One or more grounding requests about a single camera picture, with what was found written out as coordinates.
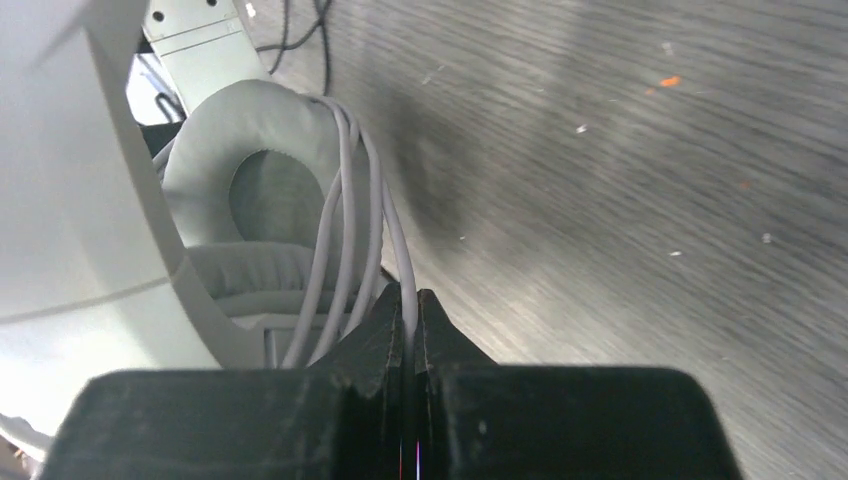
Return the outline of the large white grey headphones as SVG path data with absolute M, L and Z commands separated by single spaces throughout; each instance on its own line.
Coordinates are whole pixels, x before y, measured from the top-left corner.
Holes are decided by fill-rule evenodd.
M 1 434 L 38 461 L 92 378 L 308 365 L 378 285 L 390 203 L 351 112 L 267 72 L 140 123 L 149 2 L 1 5 Z

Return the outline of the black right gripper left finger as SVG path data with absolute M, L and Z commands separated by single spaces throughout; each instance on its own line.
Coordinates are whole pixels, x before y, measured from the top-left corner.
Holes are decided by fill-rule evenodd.
M 121 371 L 90 381 L 45 479 L 395 479 L 400 290 L 291 370 Z

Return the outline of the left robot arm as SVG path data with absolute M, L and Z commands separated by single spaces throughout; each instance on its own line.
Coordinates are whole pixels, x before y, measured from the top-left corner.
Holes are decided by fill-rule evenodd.
M 231 84 L 269 78 L 238 1 L 151 1 L 126 93 L 140 123 L 175 123 Z

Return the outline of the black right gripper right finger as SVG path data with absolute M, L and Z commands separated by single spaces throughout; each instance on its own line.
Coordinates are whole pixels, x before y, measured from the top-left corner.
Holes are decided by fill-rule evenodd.
M 650 365 L 499 364 L 419 294 L 424 479 L 739 479 L 709 395 Z

